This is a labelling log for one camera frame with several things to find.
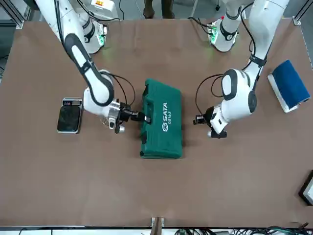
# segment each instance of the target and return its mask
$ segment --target brown table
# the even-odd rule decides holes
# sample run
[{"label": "brown table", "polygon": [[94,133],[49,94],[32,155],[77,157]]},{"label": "brown table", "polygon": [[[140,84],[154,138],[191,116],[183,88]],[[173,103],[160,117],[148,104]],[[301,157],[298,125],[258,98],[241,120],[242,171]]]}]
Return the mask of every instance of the brown table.
[{"label": "brown table", "polygon": [[[290,59],[313,92],[301,29],[290,19],[278,27],[256,112],[231,123],[224,140],[208,139],[206,126],[192,124],[198,84],[246,64],[250,39],[242,27],[239,32],[233,49],[219,53],[188,20],[110,24],[107,46],[94,59],[99,69],[134,84],[134,108],[146,78],[182,92],[183,157],[145,160],[137,123],[116,135],[84,112],[79,135],[56,133],[62,98],[82,96],[86,84],[47,24],[25,23],[0,86],[0,226],[149,226],[151,217],[162,216],[166,226],[313,227],[313,208],[296,195],[313,168],[313,104],[286,115],[266,79]],[[210,82],[203,85],[200,107],[219,101]]]}]

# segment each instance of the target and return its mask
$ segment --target sata logo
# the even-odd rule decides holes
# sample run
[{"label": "sata logo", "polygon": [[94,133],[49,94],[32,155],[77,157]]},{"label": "sata logo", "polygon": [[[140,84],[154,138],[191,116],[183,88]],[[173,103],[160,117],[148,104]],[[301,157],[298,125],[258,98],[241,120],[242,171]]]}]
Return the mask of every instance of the sata logo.
[{"label": "sata logo", "polygon": [[164,132],[168,131],[168,126],[172,123],[172,114],[167,110],[167,103],[163,103],[163,124],[162,130]]},{"label": "sata logo", "polygon": [[168,125],[167,125],[166,122],[164,122],[164,123],[162,124],[162,129],[163,129],[164,132],[167,132],[167,131],[168,131]]}]

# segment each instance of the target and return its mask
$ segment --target black cable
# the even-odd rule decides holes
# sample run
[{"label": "black cable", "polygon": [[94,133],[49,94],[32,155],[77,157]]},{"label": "black cable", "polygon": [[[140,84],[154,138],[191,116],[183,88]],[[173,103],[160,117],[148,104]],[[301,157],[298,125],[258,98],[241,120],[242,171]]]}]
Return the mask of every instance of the black cable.
[{"label": "black cable", "polygon": [[306,235],[307,230],[305,229],[305,227],[307,225],[308,225],[308,223],[305,223],[297,229],[287,229],[287,228],[278,227],[278,226],[270,226],[270,227],[265,228],[265,229],[246,229],[246,230],[244,230],[245,231],[244,235],[246,235],[247,231],[251,231],[251,233],[249,235],[254,235],[254,234],[272,235],[275,232],[280,232],[280,230],[289,232],[288,235],[298,235],[299,233]]},{"label": "black cable", "polygon": [[132,90],[133,90],[133,93],[134,93],[134,98],[133,98],[132,102],[130,103],[130,106],[132,106],[132,104],[135,102],[135,99],[136,99],[136,91],[135,91],[135,88],[132,85],[132,83],[129,80],[127,80],[125,77],[121,77],[119,75],[115,75],[115,74],[112,74],[112,73],[109,73],[109,74],[111,76],[113,76],[113,77],[119,77],[119,78],[123,79],[124,81],[126,81],[132,87]]},{"label": "black cable", "polygon": [[116,80],[116,82],[119,84],[120,88],[122,89],[122,92],[123,92],[124,97],[125,97],[125,104],[127,104],[127,97],[126,97],[126,93],[122,87],[122,84],[118,81],[118,79],[115,76],[112,76],[112,77]]},{"label": "black cable", "polygon": [[175,232],[174,235],[178,235],[181,230],[182,230],[182,229],[178,229],[178,230]]},{"label": "black cable", "polygon": [[195,233],[196,233],[197,235],[200,235],[197,230],[193,229],[193,233],[192,233],[192,234],[194,235]]},{"label": "black cable", "polygon": [[201,26],[201,28],[204,30],[204,32],[207,34],[207,35],[213,35],[213,33],[209,33],[207,30],[205,30],[200,18],[198,18],[198,21],[199,21],[199,25]]},{"label": "black cable", "polygon": [[246,235],[246,234],[247,234],[247,232],[249,232],[249,230],[248,230],[248,229],[246,229],[246,231],[244,232],[244,235]]},{"label": "black cable", "polygon": [[203,29],[203,31],[206,33],[206,34],[208,34],[208,35],[213,35],[212,33],[209,33],[207,30],[205,30],[205,28],[204,27],[208,27],[208,24],[211,24],[212,22],[210,22],[210,23],[208,23],[208,24],[204,24],[204,23],[202,23],[201,22],[201,20],[200,20],[200,18],[198,18],[198,19],[196,19],[196,18],[194,18],[194,17],[188,17],[188,19],[189,20],[193,20],[193,21],[195,21],[198,25],[200,25],[200,27]]},{"label": "black cable", "polygon": [[212,230],[210,230],[209,228],[205,229],[210,235],[216,235],[215,232],[213,232]]},{"label": "black cable", "polygon": [[27,230],[27,229],[26,229],[26,228],[22,228],[22,229],[20,230],[20,232],[19,232],[19,235],[21,235],[21,233],[22,233],[23,230]]},{"label": "black cable", "polygon": [[124,11],[123,11],[122,8],[121,8],[121,1],[122,1],[122,0],[119,0],[118,6],[119,6],[120,11],[123,13],[123,20],[124,20],[125,13],[124,13]]},{"label": "black cable", "polygon": [[189,229],[185,229],[187,235],[193,235]]},{"label": "black cable", "polygon": [[104,21],[104,22],[109,22],[109,21],[114,21],[114,20],[121,20],[120,18],[113,18],[113,19],[109,19],[109,20],[104,20],[104,19],[99,19],[97,18],[94,13],[92,11],[86,10],[84,7],[84,4],[81,2],[81,0],[77,0],[77,2],[79,3],[79,5],[82,7],[82,9],[90,16],[92,17],[94,20],[96,20],[97,22],[99,21]]},{"label": "black cable", "polygon": [[[250,38],[251,38],[251,40],[252,40],[252,42],[253,42],[253,46],[254,46],[253,56],[255,56],[255,51],[256,51],[255,41],[254,41],[254,38],[253,38],[253,36],[252,36],[250,30],[249,30],[248,27],[246,26],[246,23],[244,22],[244,19],[243,19],[243,12],[244,12],[244,10],[246,10],[246,9],[247,9],[248,7],[250,7],[251,5],[253,5],[253,2],[250,3],[250,4],[248,4],[247,6],[245,6],[245,7],[242,9],[242,11],[241,11],[241,13],[240,13],[240,18],[241,18],[241,22],[243,23],[243,25],[244,25],[244,27],[245,27],[247,33],[249,34],[249,36],[250,36]],[[245,70],[250,64],[251,64],[251,60],[250,60],[249,63],[242,69],[242,71]]]},{"label": "black cable", "polygon": [[212,75],[212,76],[209,76],[209,77],[205,78],[205,79],[199,84],[199,86],[198,86],[198,88],[197,88],[196,97],[195,97],[195,102],[196,102],[196,107],[197,107],[199,113],[200,113],[202,116],[203,116],[203,113],[201,112],[201,110],[200,110],[200,108],[199,108],[199,106],[198,106],[198,102],[197,102],[197,99],[198,99],[198,91],[199,91],[201,85],[202,85],[206,80],[208,80],[208,79],[210,79],[210,78],[212,78],[212,77],[217,77],[217,76],[222,76],[222,75],[223,75],[223,74],[216,74],[216,75]]},{"label": "black cable", "polygon": [[307,0],[307,2],[302,6],[302,8],[300,9],[300,11],[298,12],[298,14],[296,14],[296,16],[294,17],[295,19],[298,17],[298,15],[300,14],[300,12],[303,10],[303,8],[306,6],[306,4],[308,4],[308,2],[309,2],[310,0]]},{"label": "black cable", "polygon": [[305,11],[302,13],[302,15],[299,17],[299,20],[302,18],[302,16],[307,12],[307,10],[310,8],[310,6],[312,5],[313,1],[310,3],[310,5],[308,6],[307,9],[305,9]]},{"label": "black cable", "polygon": [[207,24],[203,24],[203,23],[199,22],[199,21],[198,21],[196,18],[194,18],[194,17],[188,17],[187,19],[193,20],[193,21],[195,21],[197,24],[199,24],[199,25],[201,25],[201,26],[204,26],[204,27],[207,27]]},{"label": "black cable", "polygon": [[121,90],[122,90],[122,92],[123,92],[123,94],[124,94],[125,104],[127,104],[127,97],[126,97],[125,90],[124,90],[122,84],[121,84],[121,83],[118,81],[118,79],[116,78],[117,76],[114,75],[114,74],[111,74],[111,73],[109,73],[109,72],[104,72],[104,71],[100,71],[99,73],[100,73],[100,74],[103,74],[103,75],[109,75],[109,76],[111,76],[111,77],[114,78],[114,80],[119,84],[119,87],[121,88]]},{"label": "black cable", "polygon": [[212,82],[212,85],[211,85],[211,93],[213,96],[217,97],[217,98],[221,98],[223,97],[223,95],[217,95],[217,94],[214,94],[213,92],[213,86],[214,86],[214,83],[219,79],[219,78],[222,78],[223,76],[219,76],[217,78],[214,79],[214,81]]},{"label": "black cable", "polygon": [[251,49],[251,44],[252,44],[252,40],[250,41],[250,44],[249,44],[249,51],[253,52],[253,49]]},{"label": "black cable", "polygon": [[203,235],[208,235],[207,231],[204,230],[204,229],[200,229],[200,232],[201,232]]},{"label": "black cable", "polygon": [[56,14],[57,27],[58,27],[58,30],[59,30],[59,37],[60,37],[61,44],[62,44],[65,52],[69,56],[69,58],[71,58],[70,55],[68,54],[66,48],[65,48],[65,45],[64,45],[64,38],[63,38],[63,32],[62,32],[62,26],[61,26],[61,18],[60,18],[59,0],[54,0],[54,9],[55,9],[55,14]]}]

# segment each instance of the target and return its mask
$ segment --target green toolbox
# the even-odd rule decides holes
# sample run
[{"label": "green toolbox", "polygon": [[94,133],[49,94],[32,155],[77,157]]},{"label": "green toolbox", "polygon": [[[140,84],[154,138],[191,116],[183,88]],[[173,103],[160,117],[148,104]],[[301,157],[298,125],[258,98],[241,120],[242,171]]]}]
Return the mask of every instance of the green toolbox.
[{"label": "green toolbox", "polygon": [[146,80],[142,111],[151,124],[141,126],[142,158],[177,159],[182,156],[180,91],[152,79]]}]

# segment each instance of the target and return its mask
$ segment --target black electronic device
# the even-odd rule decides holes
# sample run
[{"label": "black electronic device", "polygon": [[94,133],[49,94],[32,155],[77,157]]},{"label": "black electronic device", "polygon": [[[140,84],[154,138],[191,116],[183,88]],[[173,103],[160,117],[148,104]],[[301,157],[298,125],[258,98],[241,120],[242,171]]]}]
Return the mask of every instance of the black electronic device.
[{"label": "black electronic device", "polygon": [[298,194],[308,206],[313,206],[313,170],[310,171]]},{"label": "black electronic device", "polygon": [[83,100],[64,98],[60,108],[57,131],[60,134],[77,134],[82,119]]}]

